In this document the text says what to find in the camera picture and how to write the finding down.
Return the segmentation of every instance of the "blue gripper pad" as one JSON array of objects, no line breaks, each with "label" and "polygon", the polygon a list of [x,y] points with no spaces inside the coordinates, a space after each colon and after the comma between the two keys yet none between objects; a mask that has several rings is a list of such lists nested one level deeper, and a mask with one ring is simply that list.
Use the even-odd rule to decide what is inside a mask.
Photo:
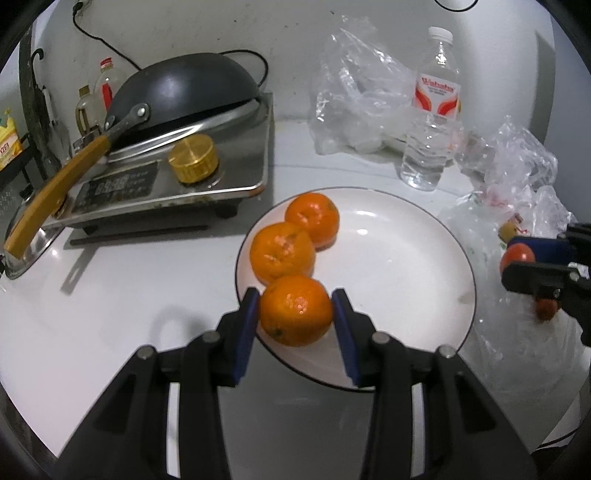
[{"label": "blue gripper pad", "polygon": [[242,329],[238,332],[238,338],[236,339],[236,356],[232,372],[236,385],[246,374],[248,360],[251,357],[252,344],[255,340],[259,317],[259,299],[260,294],[258,290],[249,288],[240,302],[238,315],[243,318],[243,323]]},{"label": "blue gripper pad", "polygon": [[575,251],[566,239],[540,238],[536,236],[515,236],[507,248],[515,244],[526,244],[535,255],[535,261],[556,265],[568,265],[574,262]]},{"label": "blue gripper pad", "polygon": [[353,310],[342,288],[333,292],[331,300],[333,323],[347,376],[359,388],[375,386],[380,364],[370,346],[374,324],[367,315]]}]

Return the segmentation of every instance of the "white wall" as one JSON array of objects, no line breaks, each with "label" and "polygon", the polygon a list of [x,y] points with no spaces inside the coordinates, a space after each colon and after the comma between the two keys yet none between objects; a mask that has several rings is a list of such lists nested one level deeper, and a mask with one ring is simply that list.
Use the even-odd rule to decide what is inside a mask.
[{"label": "white wall", "polygon": [[[457,7],[466,3],[446,2]],[[38,77],[75,134],[78,88],[94,84],[99,62],[112,53],[74,29],[73,4],[60,0],[39,35],[47,57]],[[550,16],[535,0],[480,0],[463,14],[446,12],[433,0],[94,0],[80,23],[141,66],[196,51],[260,51],[271,64],[266,90],[275,93],[276,115],[303,118],[318,52],[343,14],[369,16],[382,42],[410,67],[426,43],[427,28],[449,28],[465,73],[466,125],[487,132],[510,113],[544,138],[553,100],[554,40]],[[117,66],[133,73],[114,57]],[[262,69],[256,59],[238,60],[259,78]]]},{"label": "white wall", "polygon": [[[57,2],[50,5],[38,18],[33,26],[33,48],[40,45],[40,37],[45,30],[47,21],[55,10]],[[18,134],[22,137],[27,131],[25,116],[22,112],[21,89],[18,83],[18,49],[17,46],[0,72],[0,118],[5,123],[4,110],[11,109],[11,116],[17,125]],[[35,60],[35,73],[39,71],[39,60]]]},{"label": "white wall", "polygon": [[4,110],[7,108],[11,110],[18,134],[23,136],[27,132],[27,124],[22,112],[21,90],[18,85],[18,47],[0,73],[0,119],[3,126],[6,126]]},{"label": "white wall", "polygon": [[556,89],[545,146],[558,158],[556,192],[579,221],[591,221],[591,74],[553,21]]}]

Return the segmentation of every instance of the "yellow package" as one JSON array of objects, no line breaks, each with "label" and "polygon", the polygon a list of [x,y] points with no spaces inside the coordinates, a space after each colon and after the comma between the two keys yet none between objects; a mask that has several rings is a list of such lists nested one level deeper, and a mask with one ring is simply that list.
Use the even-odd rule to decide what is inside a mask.
[{"label": "yellow package", "polygon": [[14,125],[14,119],[10,110],[4,112],[7,116],[6,126],[0,125],[0,170],[2,170],[10,161],[22,152],[22,144],[17,134],[17,128]]}]

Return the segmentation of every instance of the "digital display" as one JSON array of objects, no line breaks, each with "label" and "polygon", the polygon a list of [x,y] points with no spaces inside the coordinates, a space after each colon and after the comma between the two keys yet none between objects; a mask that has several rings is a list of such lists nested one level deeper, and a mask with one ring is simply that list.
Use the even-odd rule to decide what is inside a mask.
[{"label": "digital display", "polygon": [[116,202],[148,196],[157,173],[158,163],[154,161],[89,180],[80,189],[72,213],[91,212]]}]

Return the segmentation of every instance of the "red tomato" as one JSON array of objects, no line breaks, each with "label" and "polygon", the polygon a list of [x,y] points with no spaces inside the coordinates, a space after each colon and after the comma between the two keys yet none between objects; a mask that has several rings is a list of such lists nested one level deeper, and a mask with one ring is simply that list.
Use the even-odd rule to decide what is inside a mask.
[{"label": "red tomato", "polygon": [[499,266],[501,273],[503,273],[505,267],[511,262],[535,262],[535,255],[526,244],[513,244],[507,249],[503,258],[501,258],[501,264]]},{"label": "red tomato", "polygon": [[535,301],[535,315],[541,322],[548,322],[558,311],[558,302],[552,299],[537,299]]}]

